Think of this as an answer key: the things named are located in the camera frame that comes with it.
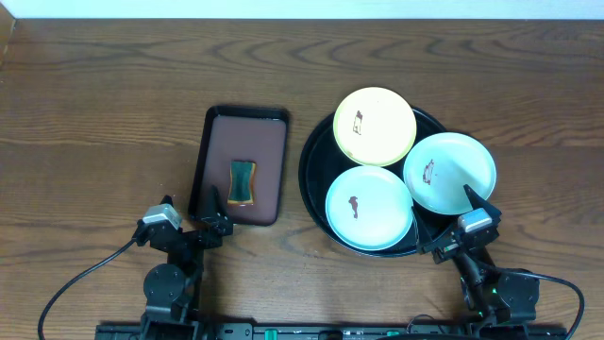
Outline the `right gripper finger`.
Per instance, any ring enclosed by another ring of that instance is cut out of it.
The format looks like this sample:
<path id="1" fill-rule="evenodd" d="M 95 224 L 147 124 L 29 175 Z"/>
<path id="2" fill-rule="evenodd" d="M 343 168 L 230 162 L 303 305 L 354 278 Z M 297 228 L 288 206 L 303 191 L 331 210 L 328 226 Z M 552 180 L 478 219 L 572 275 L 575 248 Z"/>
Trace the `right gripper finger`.
<path id="1" fill-rule="evenodd" d="M 501 211 L 486 199 L 482 198 L 469 184 L 464 184 L 463 189 L 474 210 L 483 209 L 493 220 L 500 219 Z"/>
<path id="2" fill-rule="evenodd" d="M 426 254 L 427 252 L 431 251 L 433 239 L 431 237 L 429 230 L 426 228 L 426 224 L 425 224 L 424 220 L 422 219 L 421 215 L 419 214 L 419 212 L 414 207 L 411 207 L 411 211 L 412 211 L 413 218 L 414 218 L 413 225 L 414 225 L 415 236 L 416 236 L 416 241 L 415 241 L 416 252 L 418 254 Z"/>

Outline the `green orange sponge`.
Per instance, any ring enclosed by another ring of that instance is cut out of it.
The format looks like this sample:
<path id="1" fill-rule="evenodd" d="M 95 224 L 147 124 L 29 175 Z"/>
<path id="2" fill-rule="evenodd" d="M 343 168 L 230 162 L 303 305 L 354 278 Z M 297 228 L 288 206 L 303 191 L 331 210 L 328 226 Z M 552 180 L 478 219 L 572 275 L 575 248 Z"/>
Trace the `green orange sponge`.
<path id="1" fill-rule="evenodd" d="M 246 206 L 254 204 L 254 176 L 257 165 L 253 161 L 232 161 L 227 197 L 228 205 Z"/>

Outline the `light green plate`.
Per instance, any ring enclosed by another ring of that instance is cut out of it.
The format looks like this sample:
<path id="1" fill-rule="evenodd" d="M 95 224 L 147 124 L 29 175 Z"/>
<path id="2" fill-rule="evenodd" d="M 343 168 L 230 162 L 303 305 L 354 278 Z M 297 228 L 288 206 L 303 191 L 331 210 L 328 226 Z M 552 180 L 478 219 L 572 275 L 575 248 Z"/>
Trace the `light green plate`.
<path id="1" fill-rule="evenodd" d="M 463 189 L 469 185 L 481 198 L 496 185 L 495 161 L 478 140 L 457 132 L 437 133 L 421 140 L 407 155 L 403 181 L 416 203 L 443 215 L 472 210 Z"/>

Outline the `light blue plate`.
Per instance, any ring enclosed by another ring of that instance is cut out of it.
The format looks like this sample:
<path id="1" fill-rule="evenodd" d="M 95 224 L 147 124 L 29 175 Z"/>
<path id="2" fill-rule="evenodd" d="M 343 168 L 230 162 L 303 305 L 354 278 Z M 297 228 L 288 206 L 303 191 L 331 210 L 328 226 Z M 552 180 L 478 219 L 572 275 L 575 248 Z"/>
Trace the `light blue plate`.
<path id="1" fill-rule="evenodd" d="M 411 193 L 401 178 L 376 166 L 357 166 L 339 175 L 327 191 L 325 212 L 334 233 L 367 251 L 400 242 L 414 220 Z"/>

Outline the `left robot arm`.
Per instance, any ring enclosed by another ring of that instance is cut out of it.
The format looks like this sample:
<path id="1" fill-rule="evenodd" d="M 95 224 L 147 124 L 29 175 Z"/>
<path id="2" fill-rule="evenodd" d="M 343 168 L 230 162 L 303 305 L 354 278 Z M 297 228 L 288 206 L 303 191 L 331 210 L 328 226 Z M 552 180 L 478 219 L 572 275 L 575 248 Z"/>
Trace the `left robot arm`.
<path id="1" fill-rule="evenodd" d="M 220 247 L 233 232 L 219 191 L 212 187 L 202 204 L 202 227 L 184 231 L 182 217 L 165 196 L 137 222 L 132 240 L 167 254 L 167 261 L 152 268 L 143 282 L 146 296 L 142 339 L 214 339 L 216 327 L 199 315 L 204 252 Z"/>

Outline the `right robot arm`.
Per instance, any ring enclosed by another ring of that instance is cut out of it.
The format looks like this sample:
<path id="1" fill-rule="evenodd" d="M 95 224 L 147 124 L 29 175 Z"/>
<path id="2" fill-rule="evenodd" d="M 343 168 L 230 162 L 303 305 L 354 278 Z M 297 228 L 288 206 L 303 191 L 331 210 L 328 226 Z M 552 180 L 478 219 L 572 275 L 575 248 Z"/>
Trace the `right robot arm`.
<path id="1" fill-rule="evenodd" d="M 518 274 L 497 269 L 486 246 L 498 236 L 501 211 L 463 186 L 471 210 L 457 217 L 424 217 L 413 208 L 416 252 L 429 253 L 436 264 L 451 261 L 461 277 L 461 289 L 470 315 L 463 331 L 479 337 L 484 329 L 518 327 L 529 336 L 528 323 L 536 318 L 540 282 L 527 270 Z"/>

